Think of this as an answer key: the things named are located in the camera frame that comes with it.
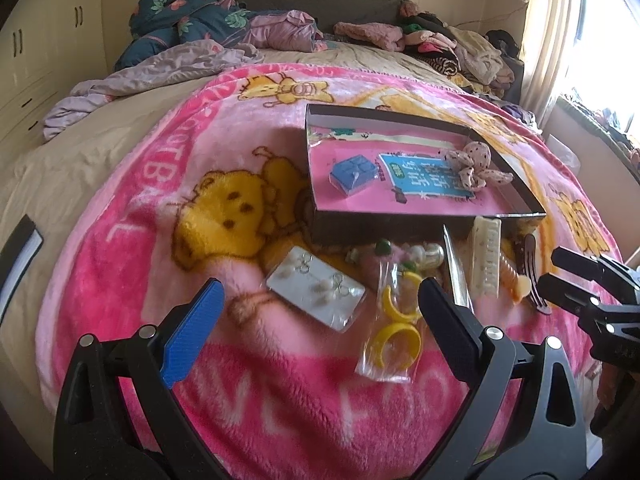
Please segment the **clear plastic packet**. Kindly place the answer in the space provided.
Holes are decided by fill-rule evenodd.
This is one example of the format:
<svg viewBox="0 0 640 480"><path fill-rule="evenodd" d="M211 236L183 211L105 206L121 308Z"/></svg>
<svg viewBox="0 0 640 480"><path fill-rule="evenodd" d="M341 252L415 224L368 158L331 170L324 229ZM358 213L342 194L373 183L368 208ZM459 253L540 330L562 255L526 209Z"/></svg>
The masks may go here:
<svg viewBox="0 0 640 480"><path fill-rule="evenodd" d="M452 239L446 226L442 227L442 239L445 244L447 258L447 268L449 271L450 289L454 303L460 307L466 307L474 312L472 298L466 282L462 262L456 253L454 240Z"/></svg>

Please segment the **earrings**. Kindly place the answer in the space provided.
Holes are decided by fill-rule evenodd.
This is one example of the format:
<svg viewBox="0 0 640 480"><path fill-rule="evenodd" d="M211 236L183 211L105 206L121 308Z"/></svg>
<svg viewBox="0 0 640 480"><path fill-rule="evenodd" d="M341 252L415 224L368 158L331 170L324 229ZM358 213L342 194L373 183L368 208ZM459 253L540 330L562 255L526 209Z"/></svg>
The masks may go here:
<svg viewBox="0 0 640 480"><path fill-rule="evenodd" d="M363 285L298 246L293 246L274 267L266 278L266 286L339 333L352 324L366 294Z"/></svg>

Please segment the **mauve hair comb clip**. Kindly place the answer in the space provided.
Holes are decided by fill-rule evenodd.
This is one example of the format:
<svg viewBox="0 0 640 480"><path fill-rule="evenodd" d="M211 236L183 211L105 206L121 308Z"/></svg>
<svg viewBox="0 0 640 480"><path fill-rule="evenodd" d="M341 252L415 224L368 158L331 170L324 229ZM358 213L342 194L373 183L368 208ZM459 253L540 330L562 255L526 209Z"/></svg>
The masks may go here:
<svg viewBox="0 0 640 480"><path fill-rule="evenodd" d="M536 265L536 237L534 234L526 234L520 240L515 243L515 262L518 272L524 274L526 278L532 283L532 288L526 296L528 303L540 314L550 315L552 313L551 307L547 304L539 295L538 273Z"/></svg>

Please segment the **pearl bead cluster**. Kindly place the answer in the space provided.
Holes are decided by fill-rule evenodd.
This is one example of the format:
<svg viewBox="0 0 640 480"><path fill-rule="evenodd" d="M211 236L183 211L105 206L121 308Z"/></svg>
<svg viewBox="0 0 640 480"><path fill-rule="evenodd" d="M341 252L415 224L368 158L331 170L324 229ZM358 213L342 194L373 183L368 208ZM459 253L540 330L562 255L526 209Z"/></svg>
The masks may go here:
<svg viewBox="0 0 640 480"><path fill-rule="evenodd" d="M419 271L437 269L445 260L444 248L437 243L413 245L407 254Z"/></svg>

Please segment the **shallow cardboard box tray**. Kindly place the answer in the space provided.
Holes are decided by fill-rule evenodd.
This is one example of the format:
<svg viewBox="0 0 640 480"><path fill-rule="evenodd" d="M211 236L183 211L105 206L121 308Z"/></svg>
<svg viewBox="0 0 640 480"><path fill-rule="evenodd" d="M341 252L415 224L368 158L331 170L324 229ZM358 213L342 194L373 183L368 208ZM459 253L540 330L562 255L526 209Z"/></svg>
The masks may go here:
<svg viewBox="0 0 640 480"><path fill-rule="evenodd" d="M311 185L310 236L321 245L372 244L381 238L414 243L443 226L464 237L476 217L499 219L508 234L532 232L546 215L512 157L475 130L387 110L310 104L305 114ZM510 184L471 193L442 159L470 142L491 150L491 168L514 175ZM363 155L378 178L346 196L331 184L336 162Z"/></svg>

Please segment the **polka dot fabric bow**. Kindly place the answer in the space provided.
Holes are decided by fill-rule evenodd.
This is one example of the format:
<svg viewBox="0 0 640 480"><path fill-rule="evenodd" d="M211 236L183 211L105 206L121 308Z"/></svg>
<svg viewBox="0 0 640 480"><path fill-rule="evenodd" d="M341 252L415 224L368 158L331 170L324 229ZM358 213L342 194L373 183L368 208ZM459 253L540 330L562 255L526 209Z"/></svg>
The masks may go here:
<svg viewBox="0 0 640 480"><path fill-rule="evenodd" d="M442 159L458 175L462 188L476 193L483 188L510 184L514 175L491 168L491 150L484 142L470 142L462 150L448 150Z"/></svg>

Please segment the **pink cartoon fleece blanket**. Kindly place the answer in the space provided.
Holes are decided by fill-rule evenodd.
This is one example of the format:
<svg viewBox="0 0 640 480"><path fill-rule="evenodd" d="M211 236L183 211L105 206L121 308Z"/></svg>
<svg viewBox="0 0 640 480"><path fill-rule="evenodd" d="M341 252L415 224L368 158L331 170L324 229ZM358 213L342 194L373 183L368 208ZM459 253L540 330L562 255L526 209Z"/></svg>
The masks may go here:
<svg viewBox="0 0 640 480"><path fill-rule="evenodd" d="M570 170L495 105L341 67L265 64L216 77L115 167L62 249L36 331L56 408L78 339L158 325L209 278L216 322L190 336L186 378L160 368L202 440L239 479L391 479L431 451L466 395L422 320L422 278L463 266L478 317L589 342L515 288L558 246L617 257Z"/></svg>

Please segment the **blue square hair clip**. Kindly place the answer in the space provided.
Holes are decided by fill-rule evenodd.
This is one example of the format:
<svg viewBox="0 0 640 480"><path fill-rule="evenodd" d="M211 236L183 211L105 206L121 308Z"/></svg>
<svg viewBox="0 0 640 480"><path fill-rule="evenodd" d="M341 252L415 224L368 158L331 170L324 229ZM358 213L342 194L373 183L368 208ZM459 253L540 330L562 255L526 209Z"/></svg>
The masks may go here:
<svg viewBox="0 0 640 480"><path fill-rule="evenodd" d="M377 178L375 163L363 155L336 162L329 173L331 184L346 196L361 191Z"/></svg>

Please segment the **pile of clothes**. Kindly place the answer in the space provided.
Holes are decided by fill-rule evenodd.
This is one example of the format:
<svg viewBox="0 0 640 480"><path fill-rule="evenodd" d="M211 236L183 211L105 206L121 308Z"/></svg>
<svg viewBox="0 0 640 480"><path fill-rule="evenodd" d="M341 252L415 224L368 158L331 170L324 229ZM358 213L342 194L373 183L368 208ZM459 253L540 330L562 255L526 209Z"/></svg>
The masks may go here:
<svg viewBox="0 0 640 480"><path fill-rule="evenodd" d="M521 101L524 62L510 32L474 30L448 25L437 15L407 0L390 23L337 22L341 40L402 52L431 66L462 89L486 93L508 103Z"/></svg>

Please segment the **cream curtain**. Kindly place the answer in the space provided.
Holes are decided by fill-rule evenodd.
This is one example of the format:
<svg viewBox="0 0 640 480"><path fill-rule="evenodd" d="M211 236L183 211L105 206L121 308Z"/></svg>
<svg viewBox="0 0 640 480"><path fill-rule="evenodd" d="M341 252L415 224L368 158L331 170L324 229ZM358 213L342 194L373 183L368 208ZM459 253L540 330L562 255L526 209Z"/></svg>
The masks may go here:
<svg viewBox="0 0 640 480"><path fill-rule="evenodd" d="M572 54L582 0L528 0L522 38L521 107L539 127L551 115Z"/></svg>

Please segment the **pink crumpled garment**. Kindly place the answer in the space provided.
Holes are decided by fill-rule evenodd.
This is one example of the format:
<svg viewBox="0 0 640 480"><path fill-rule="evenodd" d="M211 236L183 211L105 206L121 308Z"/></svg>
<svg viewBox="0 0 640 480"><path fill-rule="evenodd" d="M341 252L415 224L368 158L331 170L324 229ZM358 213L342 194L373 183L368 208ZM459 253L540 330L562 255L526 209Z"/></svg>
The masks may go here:
<svg viewBox="0 0 640 480"><path fill-rule="evenodd" d="M268 11L250 20L244 42L259 49L314 53L328 48L316 20L301 10Z"/></svg>

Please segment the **navy floral quilt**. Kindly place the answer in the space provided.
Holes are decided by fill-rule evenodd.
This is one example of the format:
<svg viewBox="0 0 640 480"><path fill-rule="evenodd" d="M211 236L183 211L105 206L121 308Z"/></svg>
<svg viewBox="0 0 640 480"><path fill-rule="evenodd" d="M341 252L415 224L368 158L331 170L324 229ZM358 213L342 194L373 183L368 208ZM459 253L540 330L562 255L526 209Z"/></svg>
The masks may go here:
<svg viewBox="0 0 640 480"><path fill-rule="evenodd" d="M195 40L233 47L246 37L255 15L238 0L139 0L129 19L131 42L114 70Z"/></svg>

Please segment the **cream wardrobe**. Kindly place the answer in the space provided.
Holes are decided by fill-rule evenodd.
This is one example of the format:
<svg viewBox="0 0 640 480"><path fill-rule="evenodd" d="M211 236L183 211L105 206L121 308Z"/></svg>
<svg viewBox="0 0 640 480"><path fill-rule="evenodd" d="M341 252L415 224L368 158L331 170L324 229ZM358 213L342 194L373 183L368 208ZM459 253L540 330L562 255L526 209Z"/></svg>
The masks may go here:
<svg viewBox="0 0 640 480"><path fill-rule="evenodd" d="M107 72L102 0L10 0L1 22L1 167L43 142L43 117Z"/></svg>

